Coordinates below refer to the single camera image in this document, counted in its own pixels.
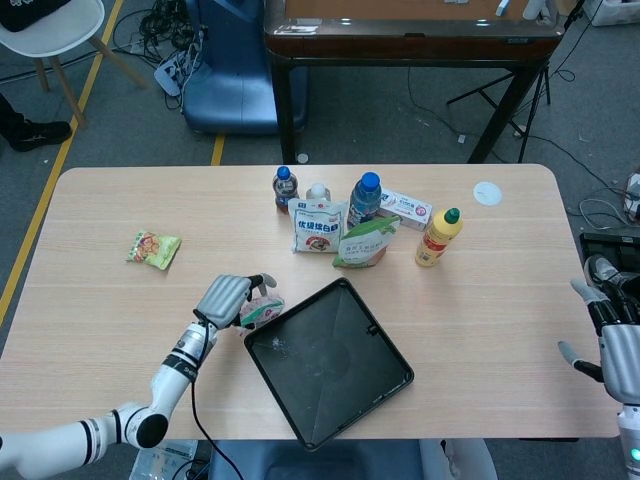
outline green bottle cap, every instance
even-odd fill
[[[458,223],[458,220],[460,220],[460,210],[457,208],[450,208],[444,214],[444,221],[451,225]]]

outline plastic bottle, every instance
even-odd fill
[[[330,202],[331,192],[324,186],[324,183],[314,183],[311,185],[311,188],[307,190],[307,200],[312,199],[326,200]]]
[[[347,226],[353,228],[373,219],[380,208],[381,199],[380,177],[373,172],[365,173],[351,192]]]
[[[418,245],[416,252],[418,265],[432,267],[438,263],[447,245],[460,233],[460,230],[462,230],[460,210],[450,208],[436,213]]]
[[[298,198],[298,179],[291,173],[289,167],[279,167],[273,177],[273,191],[276,193],[276,207],[284,213],[289,213],[289,200]]]

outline person's leg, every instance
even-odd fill
[[[67,122],[35,123],[26,120],[0,94],[0,135],[18,152],[27,152],[43,145],[55,145],[71,136]]]

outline white chair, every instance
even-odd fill
[[[101,0],[71,0],[20,32],[10,32],[0,25],[0,43],[20,55],[34,59],[40,84],[45,92],[49,91],[49,83],[42,59],[49,59],[80,128],[85,128],[87,121],[60,65],[58,55],[61,53],[71,50],[84,41],[89,41],[96,50],[131,77],[138,86],[142,88],[147,86],[140,75],[94,35],[103,20],[104,5]]]

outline white sticker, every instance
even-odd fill
[[[473,187],[473,196],[482,205],[498,205],[502,201],[502,190],[495,183],[480,182]]]

